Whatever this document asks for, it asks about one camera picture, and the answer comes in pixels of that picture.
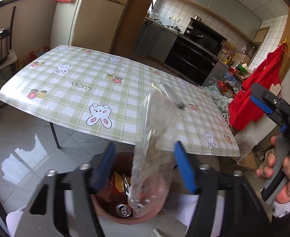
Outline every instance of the plastic bag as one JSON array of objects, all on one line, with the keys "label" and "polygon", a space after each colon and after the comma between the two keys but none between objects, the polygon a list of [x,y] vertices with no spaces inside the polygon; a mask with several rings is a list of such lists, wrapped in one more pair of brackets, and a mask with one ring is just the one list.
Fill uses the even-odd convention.
[{"label": "plastic bag", "polygon": [[215,78],[213,79],[214,81],[209,81],[209,83],[212,84],[211,86],[200,88],[208,92],[208,94],[214,100],[215,104],[217,105],[221,113],[228,114],[228,105],[232,101],[232,99],[220,93],[219,89],[217,88],[217,80]]},{"label": "plastic bag", "polygon": [[177,140],[177,107],[160,88],[154,83],[152,86],[141,104],[128,197],[136,217],[162,207],[175,166],[173,144]]},{"label": "plastic bag", "polygon": [[238,148],[240,149],[240,157],[237,161],[241,161],[252,151],[252,148],[256,145],[253,137],[243,135],[237,142]]}]

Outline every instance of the red cloth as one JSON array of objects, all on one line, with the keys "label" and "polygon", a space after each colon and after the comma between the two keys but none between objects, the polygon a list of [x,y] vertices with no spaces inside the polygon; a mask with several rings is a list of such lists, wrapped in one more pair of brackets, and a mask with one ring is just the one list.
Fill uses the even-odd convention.
[{"label": "red cloth", "polygon": [[264,112],[250,101],[250,87],[253,83],[259,83],[269,90],[271,84],[280,84],[279,70],[284,46],[285,44],[268,53],[267,58],[243,83],[242,89],[229,104],[229,123],[237,130],[242,131],[251,120],[256,123],[263,116]]}]

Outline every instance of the white tile wall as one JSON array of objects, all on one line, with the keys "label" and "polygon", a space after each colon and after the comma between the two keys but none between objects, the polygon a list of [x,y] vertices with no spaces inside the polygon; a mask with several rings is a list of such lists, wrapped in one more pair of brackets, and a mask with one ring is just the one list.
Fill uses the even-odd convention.
[{"label": "white tile wall", "polygon": [[[237,52],[240,52],[246,44],[244,39],[242,39],[227,26],[223,25],[210,15],[197,10],[188,4],[184,4],[177,0],[157,0],[154,5],[154,9],[154,12],[158,13],[158,18],[162,21],[163,25],[177,25],[181,29],[182,33],[184,33],[190,23],[190,18],[196,15],[202,19],[202,23],[224,36],[229,42],[233,43]],[[170,15],[179,18],[179,21],[175,22],[174,20],[169,19]]]},{"label": "white tile wall", "polygon": [[262,46],[259,48],[259,51],[249,66],[250,69],[258,67],[267,58],[268,53],[276,50],[285,29],[287,17],[288,15],[284,15],[262,22],[261,28],[268,26],[270,26],[270,28]]}]

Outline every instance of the white tile floor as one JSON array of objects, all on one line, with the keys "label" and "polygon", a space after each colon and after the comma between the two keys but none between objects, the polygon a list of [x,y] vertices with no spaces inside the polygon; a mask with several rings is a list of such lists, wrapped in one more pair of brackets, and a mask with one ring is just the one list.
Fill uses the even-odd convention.
[{"label": "white tile floor", "polygon": [[[62,149],[56,147],[49,123],[11,106],[0,110],[0,199],[7,212],[26,205],[45,172],[67,172],[102,153],[108,140],[55,125]],[[134,150],[116,143],[117,151]],[[186,226],[160,212],[150,221],[122,225],[100,217],[106,236],[154,237],[157,228],[166,237],[183,237]]]}]

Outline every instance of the hand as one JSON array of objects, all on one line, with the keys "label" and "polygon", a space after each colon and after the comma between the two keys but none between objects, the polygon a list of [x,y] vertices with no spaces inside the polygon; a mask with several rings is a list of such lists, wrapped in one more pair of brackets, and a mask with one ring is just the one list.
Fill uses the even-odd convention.
[{"label": "hand", "polygon": [[[271,138],[272,145],[276,146],[276,136]],[[256,171],[256,175],[258,177],[262,176],[265,178],[269,178],[274,174],[272,167],[276,164],[276,156],[274,149],[270,150],[266,153],[265,162],[260,165],[259,169]],[[282,188],[282,190],[276,196],[276,200],[279,203],[287,203],[290,201],[290,156],[285,157],[282,163],[283,169],[282,171],[288,177],[289,181]]]}]

